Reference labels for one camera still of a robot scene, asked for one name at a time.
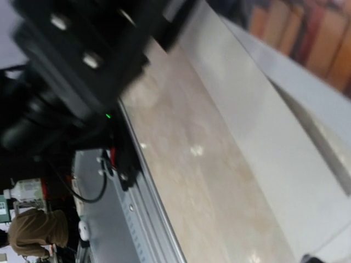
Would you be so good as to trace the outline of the cat and books photo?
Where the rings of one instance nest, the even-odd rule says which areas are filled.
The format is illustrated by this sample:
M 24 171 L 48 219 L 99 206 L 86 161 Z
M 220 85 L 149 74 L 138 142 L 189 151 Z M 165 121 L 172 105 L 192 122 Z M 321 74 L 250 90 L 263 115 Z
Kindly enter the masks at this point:
M 243 28 L 350 97 L 350 1 L 244 1 Z

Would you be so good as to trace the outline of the white photo mat board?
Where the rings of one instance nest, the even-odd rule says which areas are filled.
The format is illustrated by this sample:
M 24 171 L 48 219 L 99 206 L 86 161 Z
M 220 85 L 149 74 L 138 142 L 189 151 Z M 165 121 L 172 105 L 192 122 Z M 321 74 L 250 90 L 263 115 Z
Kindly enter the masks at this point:
M 251 167 L 295 257 L 350 256 L 350 196 L 278 93 L 350 148 L 350 102 L 201 1 L 182 48 Z

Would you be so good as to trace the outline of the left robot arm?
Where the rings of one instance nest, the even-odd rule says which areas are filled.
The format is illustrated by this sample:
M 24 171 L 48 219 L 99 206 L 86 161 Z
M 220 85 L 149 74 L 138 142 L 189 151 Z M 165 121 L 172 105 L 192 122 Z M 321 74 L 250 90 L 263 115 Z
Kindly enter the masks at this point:
M 1 162 L 101 148 L 167 1 L 9 1 L 25 56 L 1 80 Z

